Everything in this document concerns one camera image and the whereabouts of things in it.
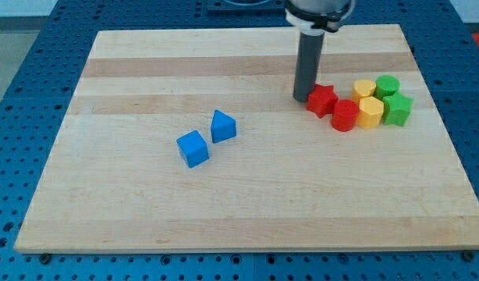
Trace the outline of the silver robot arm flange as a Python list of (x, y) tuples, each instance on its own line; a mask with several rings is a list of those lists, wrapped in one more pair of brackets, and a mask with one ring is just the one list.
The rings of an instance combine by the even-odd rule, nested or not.
[(302, 34), (335, 33), (344, 25), (357, 0), (286, 0), (286, 20)]

